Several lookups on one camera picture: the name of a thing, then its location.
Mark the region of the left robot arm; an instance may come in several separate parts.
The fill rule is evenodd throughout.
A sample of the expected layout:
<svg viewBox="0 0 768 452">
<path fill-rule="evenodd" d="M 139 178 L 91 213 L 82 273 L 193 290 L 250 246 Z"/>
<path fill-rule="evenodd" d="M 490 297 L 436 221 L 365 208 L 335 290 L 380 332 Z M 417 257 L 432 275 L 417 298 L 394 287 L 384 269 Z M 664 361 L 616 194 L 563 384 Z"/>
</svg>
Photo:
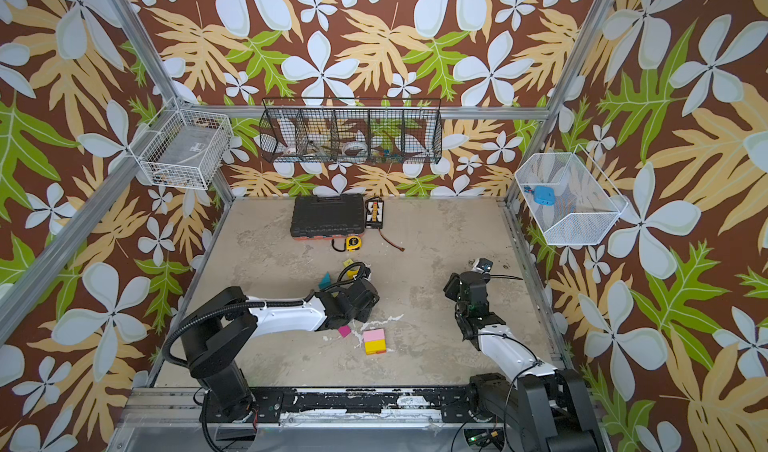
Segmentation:
<svg viewBox="0 0 768 452">
<path fill-rule="evenodd" d="M 205 417 L 246 418 L 255 398 L 236 357 L 254 338 L 282 332 L 338 330 L 366 322 L 379 294 L 366 277 L 334 283 L 305 298 L 266 300 L 230 286 L 185 317 L 162 346 L 163 359 L 186 369 L 213 404 Z"/>
</svg>

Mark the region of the light pink block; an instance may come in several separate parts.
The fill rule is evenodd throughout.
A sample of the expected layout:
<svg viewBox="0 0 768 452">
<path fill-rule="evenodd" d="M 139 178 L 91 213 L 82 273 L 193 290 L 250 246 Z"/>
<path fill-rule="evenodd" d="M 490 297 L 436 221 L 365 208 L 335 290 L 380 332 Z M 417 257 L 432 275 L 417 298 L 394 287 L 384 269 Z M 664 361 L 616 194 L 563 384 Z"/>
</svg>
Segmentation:
<svg viewBox="0 0 768 452">
<path fill-rule="evenodd" d="M 363 332 L 363 342 L 375 342 L 385 340 L 385 331 L 383 329 L 372 329 Z"/>
</svg>

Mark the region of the yellow rectangular block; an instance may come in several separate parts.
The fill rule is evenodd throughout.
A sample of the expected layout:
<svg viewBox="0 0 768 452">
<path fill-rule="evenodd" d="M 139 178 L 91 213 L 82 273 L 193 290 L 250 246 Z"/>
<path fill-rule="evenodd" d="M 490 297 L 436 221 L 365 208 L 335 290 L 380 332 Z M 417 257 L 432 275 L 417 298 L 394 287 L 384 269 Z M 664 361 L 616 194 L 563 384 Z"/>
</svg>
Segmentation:
<svg viewBox="0 0 768 452">
<path fill-rule="evenodd" d="M 386 349 L 387 351 L 386 340 L 364 343 L 365 352 L 366 350 L 372 351 L 372 350 L 382 350 L 382 349 Z"/>
</svg>

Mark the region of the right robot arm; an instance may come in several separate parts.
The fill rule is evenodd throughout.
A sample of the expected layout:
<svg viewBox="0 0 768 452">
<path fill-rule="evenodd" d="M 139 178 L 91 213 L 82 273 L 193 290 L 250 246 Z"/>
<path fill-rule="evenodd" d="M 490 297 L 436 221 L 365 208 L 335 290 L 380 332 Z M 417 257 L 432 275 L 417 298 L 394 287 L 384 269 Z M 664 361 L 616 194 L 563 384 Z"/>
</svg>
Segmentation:
<svg viewBox="0 0 768 452">
<path fill-rule="evenodd" d="M 557 368 L 517 339 L 490 310 L 491 274 L 453 273 L 443 292 L 454 303 L 462 338 L 500 369 L 470 379 L 470 407 L 501 425 L 507 451 L 604 451 L 585 381 Z"/>
</svg>

